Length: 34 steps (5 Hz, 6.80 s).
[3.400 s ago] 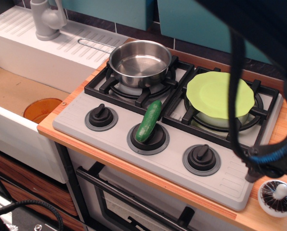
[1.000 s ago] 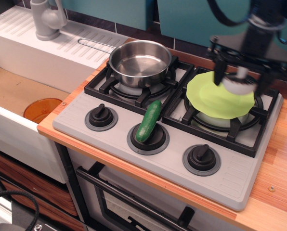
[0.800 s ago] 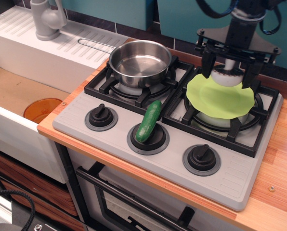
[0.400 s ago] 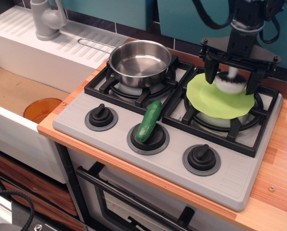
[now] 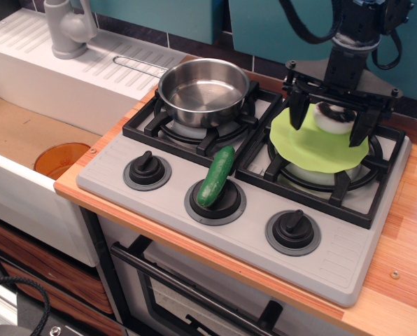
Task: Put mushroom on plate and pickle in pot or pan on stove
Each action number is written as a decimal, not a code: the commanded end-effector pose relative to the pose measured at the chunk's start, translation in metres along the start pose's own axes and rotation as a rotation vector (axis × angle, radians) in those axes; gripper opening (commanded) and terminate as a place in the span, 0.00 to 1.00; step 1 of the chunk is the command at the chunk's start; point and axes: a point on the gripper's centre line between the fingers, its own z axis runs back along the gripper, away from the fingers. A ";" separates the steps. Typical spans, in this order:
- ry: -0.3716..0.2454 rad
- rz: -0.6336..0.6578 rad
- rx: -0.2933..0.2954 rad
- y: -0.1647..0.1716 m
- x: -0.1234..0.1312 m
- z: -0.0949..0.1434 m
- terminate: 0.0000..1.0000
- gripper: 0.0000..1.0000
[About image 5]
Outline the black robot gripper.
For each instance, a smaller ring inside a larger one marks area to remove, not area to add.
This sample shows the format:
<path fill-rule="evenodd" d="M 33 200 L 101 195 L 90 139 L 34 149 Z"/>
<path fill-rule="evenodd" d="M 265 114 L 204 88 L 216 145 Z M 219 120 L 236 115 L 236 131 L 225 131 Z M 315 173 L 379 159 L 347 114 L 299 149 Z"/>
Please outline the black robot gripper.
<path fill-rule="evenodd" d="M 290 60 L 283 88 L 288 92 L 290 124 L 300 129 L 310 103 L 325 101 L 356 111 L 349 146 L 359 146 L 390 110 L 402 91 L 367 69 L 367 57 L 334 47 L 320 60 Z"/>

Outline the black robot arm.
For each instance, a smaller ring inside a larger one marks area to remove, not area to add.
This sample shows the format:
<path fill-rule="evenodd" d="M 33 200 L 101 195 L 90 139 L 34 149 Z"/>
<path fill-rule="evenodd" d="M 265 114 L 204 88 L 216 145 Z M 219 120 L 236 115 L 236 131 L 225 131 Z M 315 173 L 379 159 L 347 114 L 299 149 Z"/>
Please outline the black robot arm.
<path fill-rule="evenodd" d="M 396 28 L 407 22 L 410 1 L 333 1 L 332 26 L 325 36 L 311 33 L 301 21 L 291 1 L 281 1 L 296 35 L 310 44 L 332 42 L 330 56 L 322 60 L 290 60 L 283 89 L 288 93 L 290 123 L 298 130 L 309 104 L 327 102 L 357 113 L 349 137 L 351 147 L 359 146 L 384 118 L 389 118 L 401 90 L 367 68 L 370 57 L 383 70 L 397 66 L 397 57 L 379 64 L 377 48 L 383 35 L 390 36 L 402 54 Z"/>

